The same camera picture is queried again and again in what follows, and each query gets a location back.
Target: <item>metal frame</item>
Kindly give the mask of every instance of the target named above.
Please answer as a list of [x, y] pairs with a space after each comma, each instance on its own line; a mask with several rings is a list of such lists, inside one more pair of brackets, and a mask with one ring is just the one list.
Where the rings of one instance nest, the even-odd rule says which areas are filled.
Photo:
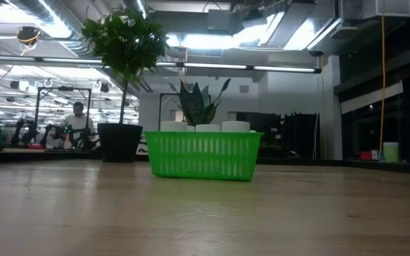
[[74, 91], [74, 90], [80, 90], [80, 91], [88, 91], [88, 106], [86, 109], [86, 125], [85, 129], [88, 129], [88, 122], [90, 120], [90, 106], [91, 106], [91, 92], [92, 90], [89, 88], [73, 88], [73, 87], [67, 87], [67, 90], [62, 90], [62, 87], [38, 87], [37, 88], [37, 100], [36, 100], [36, 113], [34, 115], [34, 125], [37, 127], [37, 121], [38, 121], [38, 115], [39, 115], [39, 105], [41, 103], [42, 97], [41, 97], [41, 91], [42, 90], [59, 90], [59, 91]]

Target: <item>white wall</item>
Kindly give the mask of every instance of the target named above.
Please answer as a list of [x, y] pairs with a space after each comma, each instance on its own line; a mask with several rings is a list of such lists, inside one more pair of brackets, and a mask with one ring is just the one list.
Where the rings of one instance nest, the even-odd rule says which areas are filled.
[[267, 73], [259, 85], [258, 111], [281, 115], [319, 112], [319, 76], [302, 73]]
[[[210, 85], [211, 98], [216, 98], [227, 78], [188, 77], [188, 82], [198, 82], [200, 87]], [[179, 87], [179, 78], [147, 78], [155, 93], [142, 93], [140, 97], [139, 125], [145, 131], [157, 130], [159, 94], [172, 93], [168, 82]], [[260, 112], [275, 114], [320, 113], [322, 157], [341, 159], [341, 107], [333, 92], [340, 83], [340, 64], [337, 56], [329, 58], [322, 74], [266, 73], [260, 82], [250, 78], [232, 78], [222, 96], [213, 124], [234, 119], [234, 112]], [[239, 85], [249, 85], [249, 93], [239, 93]], [[163, 97], [161, 121], [169, 120], [172, 110], [179, 110], [176, 96]]]

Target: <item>white cup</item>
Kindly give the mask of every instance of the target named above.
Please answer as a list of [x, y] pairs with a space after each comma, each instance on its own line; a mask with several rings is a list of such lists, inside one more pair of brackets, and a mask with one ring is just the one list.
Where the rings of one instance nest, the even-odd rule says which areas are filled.
[[196, 132], [220, 132], [221, 128], [216, 124], [198, 124]]
[[185, 132], [187, 130], [187, 123], [175, 121], [161, 122], [161, 131], [164, 132]]
[[250, 129], [248, 122], [227, 121], [222, 123], [223, 132], [249, 132]]

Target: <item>basket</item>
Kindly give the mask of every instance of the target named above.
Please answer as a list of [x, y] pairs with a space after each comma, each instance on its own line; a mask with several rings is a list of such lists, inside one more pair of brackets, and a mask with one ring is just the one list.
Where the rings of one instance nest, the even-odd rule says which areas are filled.
[[155, 176], [250, 181], [262, 133], [145, 132]]

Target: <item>man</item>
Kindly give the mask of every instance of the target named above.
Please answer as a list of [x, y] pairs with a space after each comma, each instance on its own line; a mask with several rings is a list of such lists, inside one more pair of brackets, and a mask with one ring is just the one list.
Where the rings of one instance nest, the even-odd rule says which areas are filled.
[[[85, 129], [86, 128], [86, 114], [83, 114], [83, 103], [76, 102], [73, 105], [74, 114], [66, 117], [66, 119], [61, 122], [61, 126], [70, 125], [72, 129]], [[94, 124], [91, 118], [88, 119], [88, 129], [91, 133], [95, 133]], [[80, 137], [81, 132], [74, 133], [74, 140]]]

